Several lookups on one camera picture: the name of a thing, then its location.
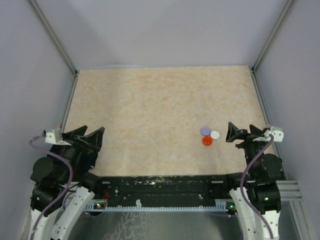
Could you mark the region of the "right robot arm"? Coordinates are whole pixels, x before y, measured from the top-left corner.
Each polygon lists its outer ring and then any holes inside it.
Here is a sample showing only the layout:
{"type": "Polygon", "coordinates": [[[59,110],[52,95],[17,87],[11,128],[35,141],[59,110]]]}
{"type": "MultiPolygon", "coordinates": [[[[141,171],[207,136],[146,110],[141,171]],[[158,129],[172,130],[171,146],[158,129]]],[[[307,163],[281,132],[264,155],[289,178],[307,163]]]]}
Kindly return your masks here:
{"type": "Polygon", "coordinates": [[[277,181],[284,180],[282,159],[265,151],[284,139],[280,127],[259,129],[254,125],[249,130],[228,123],[225,141],[239,140],[236,148],[244,151],[246,168],[239,182],[232,174],[223,185],[224,194],[232,198],[245,240],[278,240],[281,194],[277,181]]]}

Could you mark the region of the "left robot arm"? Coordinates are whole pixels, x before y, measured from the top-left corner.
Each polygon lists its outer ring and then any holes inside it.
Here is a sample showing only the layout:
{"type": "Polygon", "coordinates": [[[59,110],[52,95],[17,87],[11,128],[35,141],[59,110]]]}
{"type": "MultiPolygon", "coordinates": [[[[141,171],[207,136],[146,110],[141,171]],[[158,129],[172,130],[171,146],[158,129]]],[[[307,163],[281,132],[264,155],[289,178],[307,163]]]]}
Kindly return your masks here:
{"type": "Polygon", "coordinates": [[[69,132],[46,129],[28,144],[46,155],[32,167],[30,240],[67,240],[85,206],[103,195],[102,178],[89,171],[80,175],[75,195],[61,216],[58,215],[79,165],[96,158],[102,148],[104,127],[86,134],[83,125],[69,132]]]}

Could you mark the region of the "purple earbud charging case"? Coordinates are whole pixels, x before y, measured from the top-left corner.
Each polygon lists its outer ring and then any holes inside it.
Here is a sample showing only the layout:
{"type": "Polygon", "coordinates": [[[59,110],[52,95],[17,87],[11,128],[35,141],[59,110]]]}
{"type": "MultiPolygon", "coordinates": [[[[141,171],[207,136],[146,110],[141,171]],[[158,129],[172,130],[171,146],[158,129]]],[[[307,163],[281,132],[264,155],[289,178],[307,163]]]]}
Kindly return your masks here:
{"type": "Polygon", "coordinates": [[[200,133],[202,136],[209,136],[211,134],[212,130],[209,127],[202,127],[200,129],[200,133]]]}

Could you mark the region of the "white earbud charging case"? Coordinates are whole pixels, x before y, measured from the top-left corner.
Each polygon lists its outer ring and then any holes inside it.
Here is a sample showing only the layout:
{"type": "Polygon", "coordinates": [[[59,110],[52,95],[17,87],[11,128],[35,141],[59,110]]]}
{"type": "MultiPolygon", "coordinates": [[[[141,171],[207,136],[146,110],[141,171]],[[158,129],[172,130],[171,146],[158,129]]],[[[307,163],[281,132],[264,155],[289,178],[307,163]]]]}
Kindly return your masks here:
{"type": "Polygon", "coordinates": [[[210,133],[210,137],[213,139],[213,140],[218,140],[220,138],[220,133],[216,130],[213,130],[211,133],[210,133]]]}

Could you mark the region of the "red earbud charging case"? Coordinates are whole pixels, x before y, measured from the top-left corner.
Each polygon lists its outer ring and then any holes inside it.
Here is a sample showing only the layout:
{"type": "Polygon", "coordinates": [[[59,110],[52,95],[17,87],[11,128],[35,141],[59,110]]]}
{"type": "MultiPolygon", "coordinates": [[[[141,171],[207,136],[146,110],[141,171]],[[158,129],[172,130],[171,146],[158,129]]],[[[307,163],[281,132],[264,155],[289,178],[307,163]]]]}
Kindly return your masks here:
{"type": "Polygon", "coordinates": [[[210,136],[204,136],[202,138],[202,143],[205,145],[205,146],[210,146],[212,143],[213,143],[213,139],[210,137],[210,136]]]}

